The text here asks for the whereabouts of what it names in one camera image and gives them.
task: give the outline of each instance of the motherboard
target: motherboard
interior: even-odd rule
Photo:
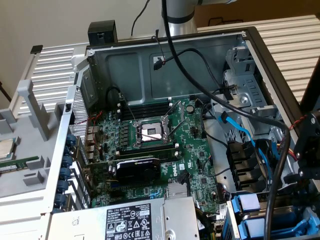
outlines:
[[[118,106],[100,113],[88,128],[90,164],[84,171],[94,186],[91,206],[185,194],[204,212],[215,213],[217,185],[210,176],[215,173],[201,128],[201,101],[190,97]]]

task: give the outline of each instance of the black cable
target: black cable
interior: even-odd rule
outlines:
[[[160,50],[161,50],[161,53],[162,53],[162,56],[163,56],[162,64],[166,63],[165,54],[164,54],[164,51],[162,50],[162,46],[161,46],[161,44],[160,44],[157,36],[156,36],[156,35],[153,35],[153,36],[151,37],[151,39],[155,39],[156,42],[158,43],[159,47],[160,47]]]
[[[6,99],[8,99],[9,102],[11,102],[11,97],[9,96],[9,94],[6,92],[6,90],[2,87],[2,82],[0,81],[0,92],[3,93],[3,95],[6,97]]]
[[[220,171],[220,172],[216,173],[215,175],[207,174],[207,173],[205,173],[205,166],[206,166],[207,162],[209,162],[209,160],[210,160],[210,158],[208,158],[207,160],[205,160],[205,162],[204,162],[204,164],[203,164],[203,166],[202,166],[202,174],[203,174],[203,175],[206,175],[207,177],[215,178],[215,177],[217,177],[217,176],[219,176],[219,175],[223,174],[224,172],[226,172],[226,171],[230,170],[230,167],[228,167],[228,168],[226,168],[226,169],[224,169],[224,170],[222,170],[222,171]]]
[[[269,174],[267,173],[264,167],[264,164],[261,158],[259,157],[259,151],[257,151],[256,148],[254,149],[254,153],[255,153],[256,160],[258,161],[260,170],[263,171],[262,175],[264,176],[264,179],[265,179],[265,190],[268,191],[269,190]]]
[[[145,5],[144,5],[144,7],[142,8],[141,12],[139,13],[138,16],[136,16],[135,20],[133,21],[132,28],[131,28],[131,37],[132,37],[133,34],[134,34],[134,28],[135,28],[136,21],[137,21],[138,18],[140,18],[141,15],[144,13],[144,11],[146,10],[149,2],[150,2],[150,0],[146,0]]]
[[[195,208],[195,215],[196,218],[203,224],[207,233],[211,234],[214,232],[214,228],[212,227],[211,222],[209,221],[208,217],[201,211],[199,208]]]
[[[203,104],[203,106],[202,106],[202,108],[201,108],[201,112],[200,112],[200,123],[201,123],[201,129],[202,129],[202,131],[203,131],[209,138],[211,138],[212,140],[214,140],[214,141],[222,144],[223,146],[225,146],[225,148],[228,148],[228,145],[227,145],[225,142],[223,142],[223,141],[221,141],[221,140],[219,140],[219,139],[211,136],[211,135],[210,135],[209,133],[207,133],[207,131],[205,130],[204,119],[203,119],[203,117],[202,117],[205,107],[206,107],[206,104]]]
[[[204,108],[205,108],[206,112],[203,112],[203,113],[202,113],[202,116],[205,116],[206,113],[209,113],[209,114],[211,115],[211,117],[216,118],[216,117],[212,114],[212,112],[210,111],[210,109],[212,108],[212,106],[211,106],[210,103],[205,104],[205,107],[204,107]]]
[[[201,52],[199,52],[199,51],[198,51],[197,49],[195,49],[195,48],[187,48],[187,49],[184,49],[184,50],[178,52],[177,55],[180,56],[181,54],[183,54],[183,53],[185,53],[185,52],[194,52],[194,53],[198,54],[198,55],[202,58],[205,66],[206,66],[206,69],[208,70],[208,73],[209,73],[210,77],[212,78],[212,80],[215,82],[215,84],[216,84],[218,87],[221,86],[221,84],[217,81],[217,79],[215,78],[213,72],[211,71],[210,66],[209,66],[209,64],[208,64],[205,56],[204,56]],[[169,61],[172,60],[172,59],[174,59],[173,56],[171,56],[171,57],[169,57],[168,59],[166,59],[165,62],[167,63],[167,62],[169,62]]]
[[[119,89],[117,86],[110,86],[110,87],[108,87],[108,88],[106,89],[106,91],[105,91],[105,104],[107,104],[107,102],[108,102],[108,95],[109,95],[109,93],[110,93],[111,90],[117,90],[117,92],[118,92],[119,94],[121,93],[120,89]]]
[[[201,84],[199,84],[184,68],[184,66],[182,65],[182,63],[177,55],[177,52],[175,50],[175,47],[174,47],[174,44],[173,44],[173,41],[171,38],[171,34],[170,34],[169,23],[168,23],[167,0],[162,0],[162,12],[163,12],[163,22],[164,22],[165,33],[167,36],[168,45],[171,50],[171,54],[174,57],[174,60],[177,64],[178,68],[181,70],[181,72],[189,80],[190,83],[192,83],[198,90],[203,92],[209,98],[213,99],[218,104],[221,104],[222,106],[230,109],[231,111],[233,111],[241,116],[244,116],[246,118],[249,118],[251,120],[278,127],[280,129],[282,129],[282,131],[284,133],[283,149],[282,149],[279,161],[278,161],[276,168],[275,168],[275,171],[274,171],[272,185],[271,185],[271,189],[270,189],[268,201],[267,201],[267,206],[266,206],[266,216],[265,216],[265,222],[264,222],[264,239],[269,240],[270,234],[271,234],[271,221],[272,221],[272,216],[273,216],[273,208],[275,206],[277,188],[278,188],[279,183],[281,181],[281,174],[282,174],[282,171],[283,171],[285,163],[286,163],[287,152],[288,152],[289,146],[290,146],[289,128],[283,122],[280,122],[280,121],[277,121],[274,119],[270,119],[270,118],[266,118],[266,117],[252,115],[249,112],[243,111],[240,108],[237,108],[237,107],[225,102],[224,100],[220,99],[219,97],[211,94]]]

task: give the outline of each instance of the blue tab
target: blue tab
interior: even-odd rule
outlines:
[[[232,203],[232,207],[233,207],[233,212],[235,214],[239,213],[241,211],[241,207],[240,207],[240,203],[239,203],[239,200],[238,200],[238,196],[235,196],[231,200],[231,203]]]
[[[247,239],[248,238],[248,232],[247,232],[247,228],[246,228],[246,225],[245,225],[244,221],[242,221],[240,223],[240,225],[238,225],[238,229],[239,229],[241,240]]]

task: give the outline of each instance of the green circuit board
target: green circuit board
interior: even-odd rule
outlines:
[[[117,157],[117,147],[122,150],[136,149],[136,128],[134,121],[117,121],[115,112],[103,114],[99,121],[95,123],[99,126],[103,134],[98,144],[102,146],[107,143],[108,150],[99,156],[98,151],[94,153],[93,161],[87,167],[91,172],[96,183],[94,198],[91,206],[102,207],[110,204],[118,204],[128,201],[138,201],[150,198],[166,198],[169,183],[176,183],[179,174],[183,170],[190,173],[190,195],[194,202],[198,203],[205,212],[216,212],[219,209],[218,200],[213,198],[212,193],[217,192],[215,179],[207,177],[202,173],[204,162],[211,155],[207,138],[202,138],[200,111],[201,106],[195,106],[195,100],[188,98],[172,100],[172,104],[181,101],[172,110],[168,117],[170,131],[174,129],[184,119],[183,123],[170,136],[168,145],[173,142],[179,144],[178,149],[167,149],[158,151],[145,151],[140,154],[126,155]],[[187,106],[193,106],[194,112],[187,113]],[[148,123],[157,122],[159,117],[148,118]],[[144,143],[145,146],[159,144],[157,141]],[[115,166],[116,163],[124,159],[134,158],[158,158],[161,163],[161,177],[152,183],[121,185],[108,174],[108,166]],[[204,168],[206,173],[213,175],[214,168],[208,162]]]

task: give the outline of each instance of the black connector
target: black connector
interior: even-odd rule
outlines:
[[[227,121],[227,117],[229,117],[228,113],[226,111],[224,111],[222,114],[221,114],[221,120],[224,124],[226,124],[228,121]]]
[[[164,62],[160,58],[158,61],[155,62],[155,64],[153,64],[153,70],[154,71],[159,70],[160,68],[162,68],[163,65],[164,65]]]
[[[183,170],[177,178],[178,183],[183,185],[189,181],[190,173],[187,170]]]

